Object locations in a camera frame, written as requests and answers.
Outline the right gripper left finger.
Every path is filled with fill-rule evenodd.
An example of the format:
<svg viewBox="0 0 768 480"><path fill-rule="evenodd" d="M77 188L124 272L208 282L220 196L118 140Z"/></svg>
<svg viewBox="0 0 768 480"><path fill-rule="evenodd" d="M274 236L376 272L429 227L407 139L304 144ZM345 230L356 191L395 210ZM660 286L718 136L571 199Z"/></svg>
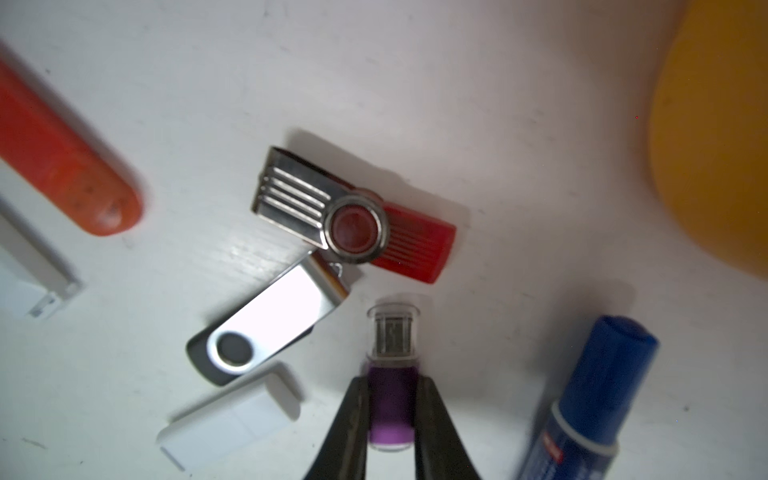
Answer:
<svg viewBox="0 0 768 480"><path fill-rule="evenodd" d="M363 480L370 426L370 395L366 376L351 380L305 480Z"/></svg>

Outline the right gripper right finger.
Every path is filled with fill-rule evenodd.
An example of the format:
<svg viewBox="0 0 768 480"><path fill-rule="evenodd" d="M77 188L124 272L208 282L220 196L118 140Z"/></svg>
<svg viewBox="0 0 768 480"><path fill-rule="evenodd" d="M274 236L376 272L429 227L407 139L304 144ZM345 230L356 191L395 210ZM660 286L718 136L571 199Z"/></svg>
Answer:
<svg viewBox="0 0 768 480"><path fill-rule="evenodd" d="M418 480L480 480L434 380L420 376L414 414Z"/></svg>

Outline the purple usb drive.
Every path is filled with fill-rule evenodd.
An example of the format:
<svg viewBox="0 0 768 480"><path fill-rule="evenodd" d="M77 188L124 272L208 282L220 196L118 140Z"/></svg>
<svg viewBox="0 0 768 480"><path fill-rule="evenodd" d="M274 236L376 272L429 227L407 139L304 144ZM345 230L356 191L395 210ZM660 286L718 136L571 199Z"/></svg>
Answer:
<svg viewBox="0 0 768 480"><path fill-rule="evenodd" d="M371 321L367 372L370 400L369 444L380 451L409 448L415 440L414 411L419 376L417 307L380 303Z"/></svg>

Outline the black swivel usb drive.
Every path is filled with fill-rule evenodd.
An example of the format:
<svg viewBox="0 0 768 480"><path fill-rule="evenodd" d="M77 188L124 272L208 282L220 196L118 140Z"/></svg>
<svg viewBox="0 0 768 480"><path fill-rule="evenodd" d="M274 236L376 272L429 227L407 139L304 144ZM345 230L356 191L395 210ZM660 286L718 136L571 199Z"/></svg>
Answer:
<svg viewBox="0 0 768 480"><path fill-rule="evenodd" d="M308 335L349 296L344 267L304 255L224 320L196 334L186 353L203 378L225 386Z"/></svg>

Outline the brown usb drive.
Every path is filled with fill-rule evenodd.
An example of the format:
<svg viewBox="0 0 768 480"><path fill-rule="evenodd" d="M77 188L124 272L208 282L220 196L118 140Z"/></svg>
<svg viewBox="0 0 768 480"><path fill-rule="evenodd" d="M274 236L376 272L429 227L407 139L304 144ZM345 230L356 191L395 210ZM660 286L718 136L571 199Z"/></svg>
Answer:
<svg viewBox="0 0 768 480"><path fill-rule="evenodd" d="M253 212L344 263L371 263L426 284L445 268L457 231L279 147L267 154Z"/></svg>

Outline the small white usb drive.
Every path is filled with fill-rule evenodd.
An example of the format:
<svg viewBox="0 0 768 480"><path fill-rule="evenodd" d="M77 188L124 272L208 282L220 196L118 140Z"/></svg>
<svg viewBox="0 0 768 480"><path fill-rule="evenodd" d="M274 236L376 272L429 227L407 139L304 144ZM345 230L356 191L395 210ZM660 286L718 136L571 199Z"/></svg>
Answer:
<svg viewBox="0 0 768 480"><path fill-rule="evenodd" d="M48 245L8 211L1 212L1 313L46 319L82 290Z"/></svg>

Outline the red usb drive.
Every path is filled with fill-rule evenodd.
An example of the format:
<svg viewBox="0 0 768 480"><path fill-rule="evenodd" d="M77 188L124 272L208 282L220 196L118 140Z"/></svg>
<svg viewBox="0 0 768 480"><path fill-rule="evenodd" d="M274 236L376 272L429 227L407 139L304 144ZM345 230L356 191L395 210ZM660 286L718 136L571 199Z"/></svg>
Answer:
<svg viewBox="0 0 768 480"><path fill-rule="evenodd" d="M142 217L134 188L6 63L1 64L1 158L92 235L124 232Z"/></svg>

